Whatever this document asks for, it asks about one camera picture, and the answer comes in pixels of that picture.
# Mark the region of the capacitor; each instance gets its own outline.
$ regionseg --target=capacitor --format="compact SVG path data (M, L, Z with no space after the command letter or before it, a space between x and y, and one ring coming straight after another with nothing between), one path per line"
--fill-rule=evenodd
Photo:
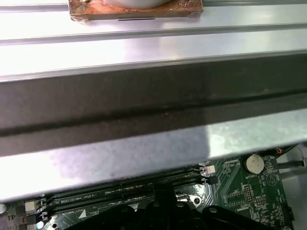
M244 168L250 174L260 174L264 170L264 160L258 154L253 154L244 160Z
M44 223L42 221L40 221L35 226L36 226L37 229L42 229L44 227Z
M5 204L0 204L0 214L5 213L5 211L6 211Z

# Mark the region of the cable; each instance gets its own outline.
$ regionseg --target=cable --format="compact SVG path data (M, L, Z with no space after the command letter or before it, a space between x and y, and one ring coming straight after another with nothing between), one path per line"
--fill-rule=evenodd
M290 161L290 162L278 164L279 169L299 168L299 167L304 167L304 166L305 164L303 161Z
M292 149L294 149L296 146L297 146L297 144L296 145L290 145L290 146L276 148L276 158L279 158L279 157L283 156L287 152L289 152Z

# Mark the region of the screw hole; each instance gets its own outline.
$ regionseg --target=screw hole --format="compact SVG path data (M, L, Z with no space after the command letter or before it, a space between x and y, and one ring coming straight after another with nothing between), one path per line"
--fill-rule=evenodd
M198 205L200 202L201 202L201 200L200 200L199 198L195 198L195 199L194 199L194 203L195 203L195 204Z

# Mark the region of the copper plate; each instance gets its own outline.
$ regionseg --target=copper plate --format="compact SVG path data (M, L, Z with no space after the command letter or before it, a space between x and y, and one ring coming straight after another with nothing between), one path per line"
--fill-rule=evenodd
M152 9L126 9L113 6L103 0L70 0L71 18L75 21L200 16L201 0L172 0Z

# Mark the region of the silver metal surface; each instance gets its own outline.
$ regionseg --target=silver metal surface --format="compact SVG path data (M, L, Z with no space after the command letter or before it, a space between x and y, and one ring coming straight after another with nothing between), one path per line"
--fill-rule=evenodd
M7 54L1 56L0 81L9 81L16 75L42 77L55 70L65 70L63 76L65 73L227 60L251 55L273 56L281 52L305 53L306 37L307 29L293 29L0 46L0 53Z
M53 6L65 8L46 10ZM205 7L199 19L87 25L66 9L66 0L0 1L1 83L307 51L306 4ZM307 139L306 117L304 109L1 157L1 175L18 173L0 177L0 201L299 142Z
M307 148L299 145L287 154L278 158L279 163L290 161L301 161L307 158ZM292 207L295 221L293 226L295 230L306 229L307 219L307 169L306 167L294 169L282 169L281 178L285 190L288 205Z
M115 6L121 6L132 9L148 9L156 6L161 6L171 0L105 0Z
M307 4L206 7L200 18L156 18L145 22L109 20L92 21L90 24L72 21L67 11L3 13L0 21L5 20L6 23L1 25L0 44L35 43L38 38L49 43L67 37L108 40L125 38L127 34L134 38L303 27L307 25L306 12Z
M202 197L200 197L199 195L187 195L187 196L188 196L187 201L191 202L195 206L195 208L198 208L201 205Z
M2 13L8 23L0 35L7 54L0 81L305 53L306 11L307 5L207 7L200 19L89 25L72 22L66 11Z
M306 116L304 109L2 157L1 174L18 168L29 180L19 173L0 177L10 185L1 187L0 201L299 142L307 139Z

